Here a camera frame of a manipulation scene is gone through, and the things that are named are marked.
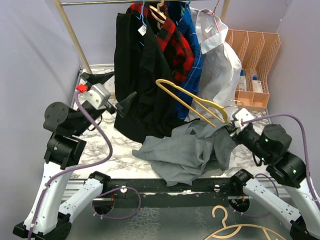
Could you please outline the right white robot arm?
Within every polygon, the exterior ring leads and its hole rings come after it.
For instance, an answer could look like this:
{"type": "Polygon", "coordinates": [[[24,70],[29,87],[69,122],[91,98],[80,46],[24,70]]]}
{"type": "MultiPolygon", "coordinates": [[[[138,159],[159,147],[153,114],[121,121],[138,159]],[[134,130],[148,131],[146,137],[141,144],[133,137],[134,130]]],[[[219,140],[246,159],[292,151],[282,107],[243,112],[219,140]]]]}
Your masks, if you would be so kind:
{"type": "Polygon", "coordinates": [[[279,124],[267,125],[258,134],[249,124],[231,133],[237,144],[247,147],[264,165],[270,176],[290,195],[291,206],[267,190],[245,169],[230,179],[230,191],[245,194],[270,211],[290,231],[294,240],[320,238],[320,209],[312,182],[307,180],[307,166],[301,158],[288,151],[292,138],[279,124]]]}

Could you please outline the grey button shirt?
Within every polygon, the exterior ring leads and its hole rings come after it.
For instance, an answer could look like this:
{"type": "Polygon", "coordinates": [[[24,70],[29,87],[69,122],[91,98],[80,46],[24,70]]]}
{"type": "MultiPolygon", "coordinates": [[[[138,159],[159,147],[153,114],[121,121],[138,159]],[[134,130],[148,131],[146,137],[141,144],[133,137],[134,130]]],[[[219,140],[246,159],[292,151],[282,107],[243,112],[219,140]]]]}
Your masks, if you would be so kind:
{"type": "Polygon", "coordinates": [[[171,187],[192,182],[213,167],[229,168],[232,151],[236,148],[226,124],[214,121],[211,126],[194,120],[172,130],[170,137],[147,136],[132,155],[150,161],[151,168],[171,187]]]}

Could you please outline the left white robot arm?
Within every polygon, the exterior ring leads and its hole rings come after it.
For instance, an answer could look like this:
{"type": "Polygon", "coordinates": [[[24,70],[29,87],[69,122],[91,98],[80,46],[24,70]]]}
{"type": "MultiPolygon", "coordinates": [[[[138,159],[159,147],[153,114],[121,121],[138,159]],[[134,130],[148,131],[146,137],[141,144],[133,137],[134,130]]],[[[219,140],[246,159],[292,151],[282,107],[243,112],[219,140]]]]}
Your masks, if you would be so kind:
{"type": "Polygon", "coordinates": [[[112,105],[110,92],[104,84],[114,72],[101,74],[82,73],[84,84],[75,90],[75,102],[79,96],[83,103],[73,109],[63,102],[51,103],[44,112],[44,129],[51,132],[44,154],[43,175],[26,219],[15,225],[13,234],[27,240],[64,240],[68,237],[76,217],[97,197],[114,197],[116,188],[111,178],[99,171],[91,173],[84,185],[68,200],[63,196],[74,171],[86,168],[79,163],[86,146],[81,135],[92,128],[99,130],[97,119],[104,112],[125,115],[135,94],[112,105]]]}

